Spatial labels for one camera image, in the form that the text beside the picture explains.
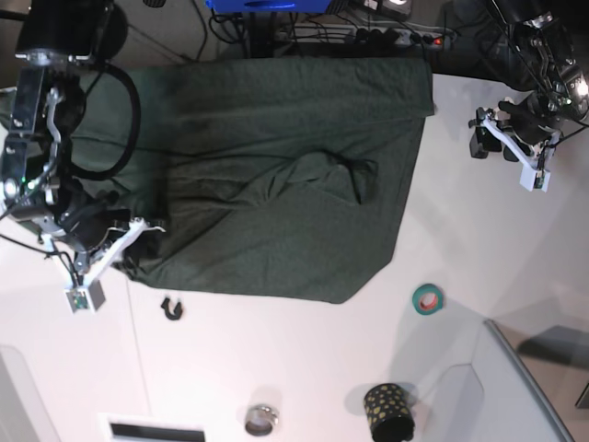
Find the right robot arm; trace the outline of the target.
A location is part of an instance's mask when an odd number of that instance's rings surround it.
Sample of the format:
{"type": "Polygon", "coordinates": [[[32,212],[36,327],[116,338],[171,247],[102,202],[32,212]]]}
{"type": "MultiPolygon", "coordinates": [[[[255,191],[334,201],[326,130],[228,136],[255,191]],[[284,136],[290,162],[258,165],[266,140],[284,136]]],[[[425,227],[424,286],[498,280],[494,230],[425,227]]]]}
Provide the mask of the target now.
{"type": "Polygon", "coordinates": [[[128,20],[112,1],[34,1],[17,39],[15,56],[27,65],[19,73],[1,154],[2,216],[31,222],[79,253],[99,250],[111,227],[130,220],[128,210],[115,208],[116,194],[94,198],[81,183],[117,175],[138,140],[138,91],[110,62],[127,34],[128,20]],[[80,83],[84,70],[118,80],[131,104],[126,146],[102,171],[82,169],[72,160],[71,137],[91,92],[80,83]]]}

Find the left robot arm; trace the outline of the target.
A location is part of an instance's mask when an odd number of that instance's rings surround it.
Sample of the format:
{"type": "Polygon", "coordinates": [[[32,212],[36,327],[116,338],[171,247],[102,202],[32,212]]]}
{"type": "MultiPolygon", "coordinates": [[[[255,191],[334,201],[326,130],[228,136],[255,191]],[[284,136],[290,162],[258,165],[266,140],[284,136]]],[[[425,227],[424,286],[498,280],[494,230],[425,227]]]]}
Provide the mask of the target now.
{"type": "Polygon", "coordinates": [[[483,17],[474,45],[492,77],[524,92],[520,101],[479,108],[468,123],[475,159],[500,153],[511,162],[544,169],[556,147],[568,140],[565,122],[588,125],[588,82],[575,60],[570,33],[547,1],[476,1],[483,17]]]}

